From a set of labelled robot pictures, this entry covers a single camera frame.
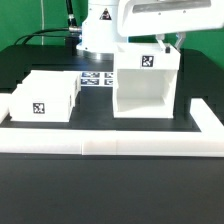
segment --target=open white box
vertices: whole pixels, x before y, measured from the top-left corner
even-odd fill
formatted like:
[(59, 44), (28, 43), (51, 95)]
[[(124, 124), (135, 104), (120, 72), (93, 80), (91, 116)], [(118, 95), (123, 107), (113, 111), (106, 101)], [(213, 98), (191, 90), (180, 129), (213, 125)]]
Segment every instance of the open white box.
[(124, 118), (173, 118), (180, 53), (159, 44), (118, 43), (113, 112)]

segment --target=qr code sticker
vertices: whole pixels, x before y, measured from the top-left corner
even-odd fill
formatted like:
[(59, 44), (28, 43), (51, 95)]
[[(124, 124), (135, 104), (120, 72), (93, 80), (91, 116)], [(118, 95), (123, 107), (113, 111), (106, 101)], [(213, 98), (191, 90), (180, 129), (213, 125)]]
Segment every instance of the qr code sticker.
[(99, 78), (100, 73), (99, 72), (83, 72), (82, 77), (83, 78)]
[(105, 79), (104, 85), (105, 86), (113, 86), (113, 79)]
[(114, 77), (114, 74), (113, 74), (113, 72), (105, 72), (104, 77), (106, 79), (112, 79)]
[(100, 83), (99, 79), (82, 79), (81, 80), (82, 85), (97, 86), (99, 85), (99, 83)]
[(154, 56), (143, 55), (142, 56), (142, 67), (153, 67)]
[(45, 114), (44, 103), (33, 103), (33, 113), (34, 114)]

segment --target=green background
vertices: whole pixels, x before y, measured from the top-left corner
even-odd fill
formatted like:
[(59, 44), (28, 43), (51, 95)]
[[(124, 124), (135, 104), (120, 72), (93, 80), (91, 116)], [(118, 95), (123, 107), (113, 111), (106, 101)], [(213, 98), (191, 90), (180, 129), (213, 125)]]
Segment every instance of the green background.
[[(42, 0), (44, 3), (44, 26), (58, 28), (67, 26), (65, 0)], [(74, 14), (81, 25), (87, 16), (88, 0), (73, 0)], [(0, 2), (0, 50), (14, 44), (17, 38), (42, 29), (41, 0), (1, 0)], [(149, 42), (151, 37), (131, 38), (131, 41)], [(174, 35), (168, 40), (174, 42)], [(30, 43), (41, 44), (40, 37)], [(44, 38), (44, 44), (63, 45), (63, 38)], [(224, 29), (187, 33), (184, 48), (203, 52), (224, 69)]]

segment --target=white box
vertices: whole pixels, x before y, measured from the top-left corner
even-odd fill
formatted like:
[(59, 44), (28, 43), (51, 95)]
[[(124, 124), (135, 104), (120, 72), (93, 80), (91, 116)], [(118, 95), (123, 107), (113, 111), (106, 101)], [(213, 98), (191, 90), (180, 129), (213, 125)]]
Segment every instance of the white box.
[(81, 72), (32, 70), (23, 80), (23, 84), (44, 85), (48, 88), (52, 86), (60, 88), (66, 85), (72, 91), (72, 106), (75, 107), (75, 99), (81, 90)]
[(13, 121), (68, 122), (72, 108), (67, 86), (59, 89), (20, 84), (12, 93), (9, 111)]
[(173, 118), (180, 53), (169, 47), (166, 53), (159, 44), (117, 44), (114, 117)]

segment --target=white cardboard box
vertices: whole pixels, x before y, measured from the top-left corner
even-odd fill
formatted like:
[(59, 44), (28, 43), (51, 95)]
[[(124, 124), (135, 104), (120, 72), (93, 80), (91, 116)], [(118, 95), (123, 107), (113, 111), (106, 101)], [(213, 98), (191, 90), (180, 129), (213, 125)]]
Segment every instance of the white cardboard box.
[(72, 112), (72, 92), (65, 85), (23, 85), (12, 93), (9, 106), (13, 121), (68, 122)]
[(48, 88), (66, 85), (72, 91), (72, 106), (75, 107), (75, 99), (81, 90), (81, 72), (32, 70), (23, 80), (23, 84), (45, 85)]

